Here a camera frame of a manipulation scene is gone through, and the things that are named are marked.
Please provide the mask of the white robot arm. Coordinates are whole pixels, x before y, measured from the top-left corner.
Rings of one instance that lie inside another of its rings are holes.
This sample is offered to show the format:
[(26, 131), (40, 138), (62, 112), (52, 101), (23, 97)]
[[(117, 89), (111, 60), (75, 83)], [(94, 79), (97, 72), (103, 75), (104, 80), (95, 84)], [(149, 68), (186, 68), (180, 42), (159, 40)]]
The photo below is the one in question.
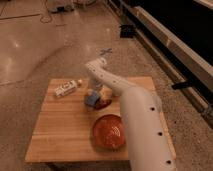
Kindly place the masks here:
[(87, 62), (85, 67), (93, 88), (102, 84), (120, 97), (120, 114), (132, 171), (177, 171), (160, 118), (159, 96), (107, 71), (106, 65), (104, 58), (97, 58)]

